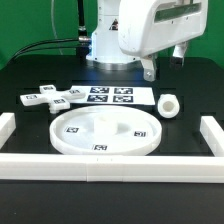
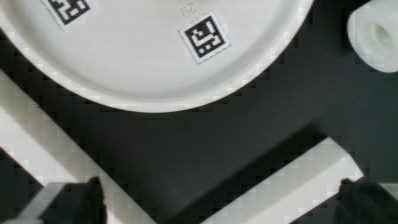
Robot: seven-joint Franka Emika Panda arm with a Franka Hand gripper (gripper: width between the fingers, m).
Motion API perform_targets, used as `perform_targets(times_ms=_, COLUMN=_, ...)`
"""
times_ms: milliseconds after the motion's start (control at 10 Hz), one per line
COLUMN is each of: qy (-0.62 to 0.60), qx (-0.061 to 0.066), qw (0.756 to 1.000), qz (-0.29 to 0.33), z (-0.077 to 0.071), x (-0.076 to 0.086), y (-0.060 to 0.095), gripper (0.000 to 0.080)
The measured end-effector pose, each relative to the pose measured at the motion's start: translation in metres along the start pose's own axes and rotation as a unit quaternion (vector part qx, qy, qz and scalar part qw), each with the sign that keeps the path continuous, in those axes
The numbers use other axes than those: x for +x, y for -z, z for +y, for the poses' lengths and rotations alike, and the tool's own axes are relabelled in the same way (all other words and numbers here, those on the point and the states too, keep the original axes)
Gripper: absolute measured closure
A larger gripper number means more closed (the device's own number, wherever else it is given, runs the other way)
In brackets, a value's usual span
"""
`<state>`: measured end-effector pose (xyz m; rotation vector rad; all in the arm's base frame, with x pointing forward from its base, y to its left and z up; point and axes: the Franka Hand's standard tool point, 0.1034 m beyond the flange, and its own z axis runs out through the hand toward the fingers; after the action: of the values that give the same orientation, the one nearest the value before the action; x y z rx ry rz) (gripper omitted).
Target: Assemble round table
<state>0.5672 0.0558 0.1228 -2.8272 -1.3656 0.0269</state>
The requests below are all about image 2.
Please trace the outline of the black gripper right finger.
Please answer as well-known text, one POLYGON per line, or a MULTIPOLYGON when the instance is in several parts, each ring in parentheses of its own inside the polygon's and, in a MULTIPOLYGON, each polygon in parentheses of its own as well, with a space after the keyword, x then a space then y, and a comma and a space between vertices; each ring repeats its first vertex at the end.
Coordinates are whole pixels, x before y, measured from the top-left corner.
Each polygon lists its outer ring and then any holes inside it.
POLYGON ((398 183, 344 179, 337 194, 289 224, 398 224, 398 183))

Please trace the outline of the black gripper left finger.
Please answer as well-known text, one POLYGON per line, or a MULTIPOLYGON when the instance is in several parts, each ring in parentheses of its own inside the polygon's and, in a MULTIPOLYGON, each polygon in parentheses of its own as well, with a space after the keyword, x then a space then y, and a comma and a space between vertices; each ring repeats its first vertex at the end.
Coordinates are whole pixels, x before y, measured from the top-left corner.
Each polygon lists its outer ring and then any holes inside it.
POLYGON ((99 178, 79 183, 49 183, 15 218, 17 224, 106 224, 99 178))

